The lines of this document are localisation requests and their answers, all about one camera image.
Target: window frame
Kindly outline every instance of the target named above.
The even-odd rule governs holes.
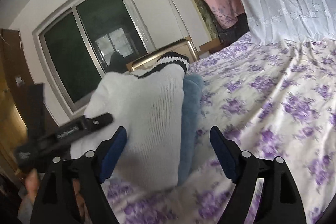
[[[58,101],[60,102],[62,108],[69,118],[82,115],[82,113],[84,112],[84,107],[89,103],[93,92],[87,94],[77,102],[72,101],[51,59],[46,41],[44,39],[44,34],[49,31],[56,23],[62,20],[66,15],[68,15],[69,13],[73,13],[78,26],[78,30],[88,50],[88,53],[100,76],[103,77],[105,75],[104,69],[100,64],[99,59],[96,57],[96,54],[91,46],[90,39],[86,34],[85,28],[80,20],[78,11],[76,9],[76,6],[84,1],[86,0],[68,0],[51,15],[49,15],[33,32],[35,47],[44,73],[48,79],[49,84],[51,85],[53,92],[55,93]],[[151,39],[145,23],[140,16],[139,11],[137,10],[137,7],[135,6],[134,1],[123,0],[123,2],[146,51],[148,53],[155,51],[156,48],[154,46],[154,43]]]

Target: finger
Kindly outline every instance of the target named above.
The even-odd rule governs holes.
[[[40,179],[36,169],[31,170],[25,179],[25,186],[28,192],[28,197],[32,203],[35,202],[37,191],[40,187]]]
[[[77,195],[79,193],[79,190],[81,189],[81,186],[79,184],[79,180],[78,179],[73,179],[72,184],[73,184],[73,190],[75,191],[75,195]]]
[[[83,218],[85,215],[85,201],[81,195],[76,195],[76,202],[81,218]]]

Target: metal pin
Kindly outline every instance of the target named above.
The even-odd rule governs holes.
[[[275,160],[276,160],[278,163],[280,163],[280,164],[284,163],[284,161],[285,161],[285,160],[283,159],[283,157],[276,157]]]
[[[53,160],[52,160],[52,162],[53,163],[58,163],[58,162],[60,162],[61,161],[61,158],[60,157],[55,157],[55,158],[53,158]]]
[[[85,153],[85,156],[86,156],[87,158],[92,158],[94,155],[95,155],[95,152],[92,151],[92,150],[87,151],[87,152]]]
[[[249,151],[243,151],[241,152],[241,155],[244,157],[244,158],[249,158],[251,156],[251,153]]]

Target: blue cloth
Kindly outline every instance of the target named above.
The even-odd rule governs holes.
[[[178,185],[187,179],[195,149],[198,115],[201,111],[201,96],[204,86],[200,75],[186,75],[183,79],[184,99],[182,104],[181,150],[178,166]]]

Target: floral bedsheet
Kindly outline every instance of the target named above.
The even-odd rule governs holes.
[[[194,63],[205,88],[193,172],[174,190],[144,193],[119,179],[103,184],[120,223],[217,223],[234,189],[209,140],[217,125],[256,157],[285,158],[307,223],[315,223],[336,193],[336,41],[250,44],[249,33]],[[245,223],[253,223],[262,180]]]

